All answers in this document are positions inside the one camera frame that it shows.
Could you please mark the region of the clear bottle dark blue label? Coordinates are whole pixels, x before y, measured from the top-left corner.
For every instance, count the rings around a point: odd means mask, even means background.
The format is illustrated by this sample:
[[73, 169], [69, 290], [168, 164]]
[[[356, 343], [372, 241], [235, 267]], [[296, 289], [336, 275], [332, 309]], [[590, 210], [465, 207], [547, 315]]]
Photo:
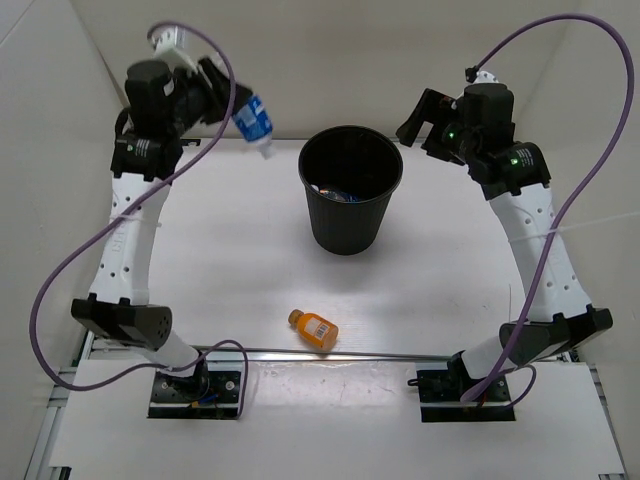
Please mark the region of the clear bottle dark blue label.
[[274, 155], [273, 123], [258, 95], [252, 94], [232, 120], [245, 142], [264, 159]]

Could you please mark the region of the clear bottle red label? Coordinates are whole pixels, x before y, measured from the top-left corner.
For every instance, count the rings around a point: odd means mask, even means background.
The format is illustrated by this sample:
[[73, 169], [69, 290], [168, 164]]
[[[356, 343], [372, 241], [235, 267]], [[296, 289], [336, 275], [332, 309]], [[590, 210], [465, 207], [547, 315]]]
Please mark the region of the clear bottle red label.
[[339, 192], [341, 191], [338, 188], [332, 187], [332, 186], [318, 186], [318, 185], [311, 185], [311, 188], [318, 194], [322, 195], [325, 198], [328, 198], [330, 200], [333, 201], [337, 201], [337, 202], [343, 202], [340, 197], [339, 197]]

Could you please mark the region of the orange juice bottle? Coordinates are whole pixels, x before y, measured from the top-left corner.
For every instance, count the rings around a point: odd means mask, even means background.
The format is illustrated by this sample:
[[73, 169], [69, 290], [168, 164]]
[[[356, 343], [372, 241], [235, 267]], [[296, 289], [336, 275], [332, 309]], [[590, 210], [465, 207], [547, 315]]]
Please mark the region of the orange juice bottle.
[[339, 327], [315, 313], [293, 310], [288, 317], [290, 326], [309, 345], [320, 351], [334, 348]]

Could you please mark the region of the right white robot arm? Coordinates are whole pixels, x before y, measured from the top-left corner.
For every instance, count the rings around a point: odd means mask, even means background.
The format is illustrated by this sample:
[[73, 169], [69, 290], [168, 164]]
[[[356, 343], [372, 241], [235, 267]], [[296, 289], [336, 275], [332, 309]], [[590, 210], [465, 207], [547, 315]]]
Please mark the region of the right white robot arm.
[[510, 244], [526, 298], [522, 319], [454, 355], [449, 387], [460, 399], [480, 393], [485, 379], [578, 347], [613, 325], [581, 286], [554, 228], [551, 175], [540, 148], [515, 138], [513, 93], [501, 83], [476, 83], [458, 98], [425, 90], [396, 134], [412, 146], [423, 125], [431, 157], [467, 168], [480, 185]]

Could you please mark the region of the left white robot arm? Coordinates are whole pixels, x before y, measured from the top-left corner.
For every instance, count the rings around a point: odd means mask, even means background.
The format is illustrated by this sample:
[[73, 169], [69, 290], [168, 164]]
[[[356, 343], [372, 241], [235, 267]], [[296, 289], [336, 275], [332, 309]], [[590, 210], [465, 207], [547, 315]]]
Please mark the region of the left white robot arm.
[[207, 57], [195, 70], [144, 60], [127, 70], [129, 104], [115, 122], [110, 219], [96, 276], [72, 317], [98, 338], [138, 351], [188, 400], [206, 395], [200, 353], [174, 332], [172, 312], [150, 302], [150, 260], [158, 220], [183, 155], [182, 137], [198, 123], [235, 113], [228, 77]]

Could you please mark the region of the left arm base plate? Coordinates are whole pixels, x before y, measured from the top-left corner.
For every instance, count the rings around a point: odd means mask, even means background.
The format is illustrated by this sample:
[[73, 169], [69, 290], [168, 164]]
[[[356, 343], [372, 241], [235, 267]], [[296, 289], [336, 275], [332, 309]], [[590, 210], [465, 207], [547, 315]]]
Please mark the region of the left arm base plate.
[[147, 417], [162, 420], [237, 420], [244, 402], [245, 368], [240, 362], [207, 362], [193, 378], [154, 375]]

